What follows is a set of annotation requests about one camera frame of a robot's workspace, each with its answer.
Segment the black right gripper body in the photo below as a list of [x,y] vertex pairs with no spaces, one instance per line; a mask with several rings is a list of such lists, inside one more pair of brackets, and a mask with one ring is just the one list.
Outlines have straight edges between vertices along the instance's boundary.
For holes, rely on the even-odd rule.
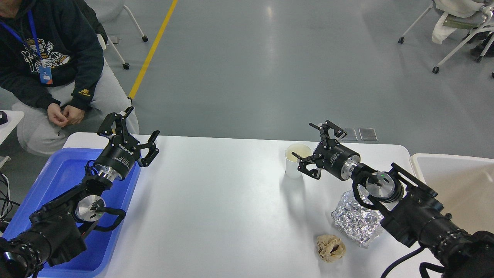
[[351,178],[353,170],[360,163],[360,154],[342,144],[328,149],[319,144],[314,150],[315,164],[318,169],[325,170],[341,181]]

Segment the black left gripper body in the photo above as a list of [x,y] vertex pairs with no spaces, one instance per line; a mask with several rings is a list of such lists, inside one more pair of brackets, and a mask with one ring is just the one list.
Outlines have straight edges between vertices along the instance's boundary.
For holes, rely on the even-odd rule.
[[98,176],[109,181],[123,181],[140,158],[140,142],[131,134],[115,134],[94,161]]

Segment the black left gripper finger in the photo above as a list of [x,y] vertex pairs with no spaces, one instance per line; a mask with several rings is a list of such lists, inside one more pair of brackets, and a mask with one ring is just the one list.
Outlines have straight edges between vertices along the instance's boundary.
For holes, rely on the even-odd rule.
[[[147,142],[141,144],[139,141],[137,141],[136,145],[131,148],[132,152],[134,153],[133,157],[138,163],[139,167],[148,167],[158,155],[159,148],[157,148],[156,146],[156,139],[158,135],[159,130],[155,130],[154,132],[152,132]],[[144,157],[141,157],[142,149],[148,149],[148,153]]]
[[98,128],[97,134],[101,137],[106,137],[109,139],[109,145],[113,145],[115,141],[117,143],[123,142],[124,145],[134,144],[135,139],[128,132],[126,125],[126,119],[130,116],[133,110],[134,107],[129,106],[125,109],[125,111],[120,113],[109,113],[104,118],[101,126]]

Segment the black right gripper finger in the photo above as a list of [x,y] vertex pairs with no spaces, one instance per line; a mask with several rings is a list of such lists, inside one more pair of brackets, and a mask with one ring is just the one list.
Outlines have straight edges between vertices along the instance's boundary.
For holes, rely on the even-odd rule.
[[320,133],[321,145],[325,150],[329,150],[339,144],[339,139],[347,136],[347,132],[332,123],[331,121],[325,121],[321,125],[309,123],[312,128],[315,128]]
[[308,157],[302,157],[298,153],[292,152],[292,155],[298,160],[298,171],[316,180],[320,179],[323,161],[322,154],[314,154]]

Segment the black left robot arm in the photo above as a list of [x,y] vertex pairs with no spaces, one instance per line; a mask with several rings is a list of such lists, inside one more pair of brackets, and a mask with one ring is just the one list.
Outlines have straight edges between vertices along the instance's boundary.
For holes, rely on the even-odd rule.
[[33,212],[29,229],[11,240],[1,238],[2,278],[36,278],[45,263],[66,263],[85,251],[92,231],[111,232],[124,220],[126,212],[106,206],[102,193],[123,181],[136,163],[147,167],[159,153],[158,130],[144,144],[128,132],[126,119],[133,110],[129,106],[106,116],[97,134],[109,143],[87,162],[81,183]]

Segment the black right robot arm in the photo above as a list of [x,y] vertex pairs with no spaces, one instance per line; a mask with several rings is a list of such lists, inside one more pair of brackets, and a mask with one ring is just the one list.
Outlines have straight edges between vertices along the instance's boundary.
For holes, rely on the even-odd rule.
[[331,121],[311,124],[320,134],[320,143],[312,155],[293,153],[298,171],[316,180],[322,170],[341,181],[352,180],[353,195],[360,206],[379,211],[383,227],[407,247],[416,242],[419,248],[397,259],[382,273],[385,278],[400,263],[429,249],[439,265],[422,262],[422,278],[428,271],[443,278],[492,278],[494,273],[493,233],[478,231],[469,234],[455,225],[452,215],[443,215],[443,204],[437,192],[396,163],[387,172],[372,169],[360,161],[360,154],[342,145],[339,140],[347,132]]

